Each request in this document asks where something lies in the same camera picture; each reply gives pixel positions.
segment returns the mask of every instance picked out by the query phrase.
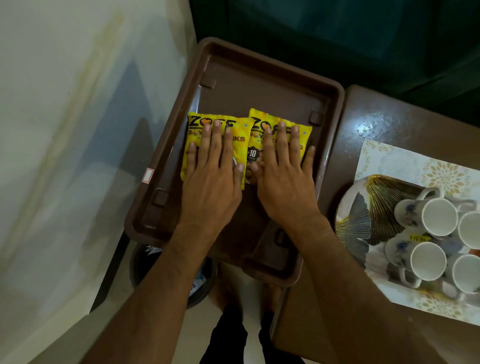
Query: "white wall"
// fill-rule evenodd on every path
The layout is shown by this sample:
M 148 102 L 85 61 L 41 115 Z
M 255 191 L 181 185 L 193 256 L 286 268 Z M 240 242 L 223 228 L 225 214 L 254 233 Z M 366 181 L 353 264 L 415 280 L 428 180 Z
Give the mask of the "white wall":
M 89 312 L 194 44 L 188 0 L 0 4 L 1 364 Z

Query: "table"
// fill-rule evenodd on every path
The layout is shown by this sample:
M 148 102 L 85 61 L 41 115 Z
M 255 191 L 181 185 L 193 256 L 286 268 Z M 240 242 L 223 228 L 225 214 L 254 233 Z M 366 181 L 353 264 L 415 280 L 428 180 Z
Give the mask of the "table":
M 353 184 L 364 139 L 480 169 L 480 129 L 354 85 L 347 90 L 320 190 L 320 211 L 333 222 L 336 207 Z M 449 363 L 477 363 L 480 327 L 396 305 Z M 310 275 L 302 270 L 272 329 L 274 345 L 323 364 L 337 364 Z

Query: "tray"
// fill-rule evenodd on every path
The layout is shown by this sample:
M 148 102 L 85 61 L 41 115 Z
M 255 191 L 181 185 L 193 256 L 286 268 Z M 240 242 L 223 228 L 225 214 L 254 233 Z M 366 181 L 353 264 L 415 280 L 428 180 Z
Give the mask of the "tray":
M 250 108 L 305 125 L 316 145 L 316 193 L 320 191 L 338 123 L 344 90 L 335 81 L 289 66 L 228 42 L 206 38 L 185 76 L 177 100 L 149 164 L 153 174 L 141 183 L 125 219 L 132 239 L 164 247 L 178 223 L 180 168 L 189 111 L 248 116 Z M 299 277 L 302 259 L 288 236 L 271 221 L 245 185 L 232 221 L 208 255 L 250 276 L 287 287 Z
M 403 199 L 415 199 L 423 189 L 422 186 L 383 175 L 356 181 L 338 206 L 336 234 L 392 302 L 480 326 L 480 294 L 467 295 L 461 301 L 453 300 L 444 294 L 440 279 L 424 281 L 417 290 L 405 287 L 400 282 L 397 266 L 389 263 L 385 256 L 386 241 L 418 239 L 441 245 L 447 255 L 457 252 L 479 254 L 479 251 L 470 250 L 452 240 L 435 240 L 427 233 L 412 235 L 397 223 L 395 205 Z M 408 274 L 407 271 L 407 280 L 412 281 L 413 277 Z

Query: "white sticker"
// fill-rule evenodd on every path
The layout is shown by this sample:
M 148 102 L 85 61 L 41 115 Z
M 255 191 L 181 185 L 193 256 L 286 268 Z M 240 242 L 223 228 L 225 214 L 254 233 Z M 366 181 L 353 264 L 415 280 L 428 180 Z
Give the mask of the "white sticker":
M 153 176 L 153 169 L 147 168 L 145 171 L 144 177 L 142 178 L 143 183 L 150 183 L 150 180 L 152 179 Z

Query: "snack packet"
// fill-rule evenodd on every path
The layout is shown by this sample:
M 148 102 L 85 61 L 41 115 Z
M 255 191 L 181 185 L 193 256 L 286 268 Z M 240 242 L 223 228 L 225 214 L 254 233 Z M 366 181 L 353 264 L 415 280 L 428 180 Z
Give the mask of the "snack packet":
M 222 135 L 225 134 L 225 126 L 230 128 L 233 136 L 233 165 L 237 163 L 247 164 L 247 149 L 248 140 L 250 138 L 250 130 L 253 126 L 252 118 L 235 118 L 226 115 L 212 115 L 212 114 L 197 114 L 196 112 L 188 113 L 188 133 L 185 149 L 183 153 L 183 162 L 181 167 L 180 178 L 185 180 L 185 171 L 187 169 L 187 150 L 190 142 L 195 142 L 197 149 L 200 147 L 202 140 L 202 131 L 205 124 L 213 126 L 213 122 L 219 119 L 222 122 Z M 245 170 L 243 170 L 243 177 L 241 179 L 241 189 L 244 188 Z
M 294 122 L 281 119 L 273 115 L 269 115 L 266 112 L 256 109 L 250 109 L 249 117 L 254 120 L 254 124 L 250 132 L 250 140 L 248 142 L 247 162 L 261 162 L 263 160 L 263 139 L 265 128 L 267 126 L 270 126 L 270 128 L 272 129 L 273 144 L 276 150 L 278 123 L 281 121 L 284 121 L 287 127 L 287 140 L 289 143 L 291 128 L 294 125 L 298 125 L 300 132 L 300 160 L 302 160 L 303 155 L 305 154 L 305 147 L 307 145 L 308 138 L 310 136 L 310 133 L 312 132 L 311 126 L 295 124 Z M 247 171 L 247 182 L 256 183 L 251 170 Z

